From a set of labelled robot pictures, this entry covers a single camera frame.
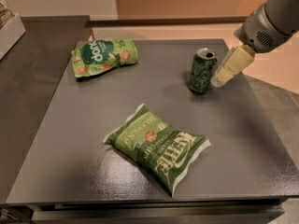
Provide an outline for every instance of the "robotic hand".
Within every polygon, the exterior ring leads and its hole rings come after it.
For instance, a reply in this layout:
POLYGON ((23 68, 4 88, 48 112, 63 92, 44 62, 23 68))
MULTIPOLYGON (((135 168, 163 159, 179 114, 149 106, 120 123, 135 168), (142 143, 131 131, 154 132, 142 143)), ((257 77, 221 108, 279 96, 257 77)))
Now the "robotic hand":
POLYGON ((212 78, 215 87, 254 61, 255 53, 266 53, 289 40, 299 30, 299 0, 268 0, 251 13, 235 36, 244 43, 232 48, 212 78))

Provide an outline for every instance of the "chip bag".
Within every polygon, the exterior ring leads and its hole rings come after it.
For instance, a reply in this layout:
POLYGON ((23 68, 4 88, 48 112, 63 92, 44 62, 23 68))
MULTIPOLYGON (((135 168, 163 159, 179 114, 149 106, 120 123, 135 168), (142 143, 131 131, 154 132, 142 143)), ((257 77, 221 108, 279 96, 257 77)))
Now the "chip bag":
POLYGON ((210 146, 203 135, 180 132, 140 105, 105 144, 125 154, 162 181, 174 196, 177 184, 201 151, 210 146))
POLYGON ((107 70, 137 62, 137 49, 131 39, 96 40, 72 51, 76 78, 96 76, 107 70))

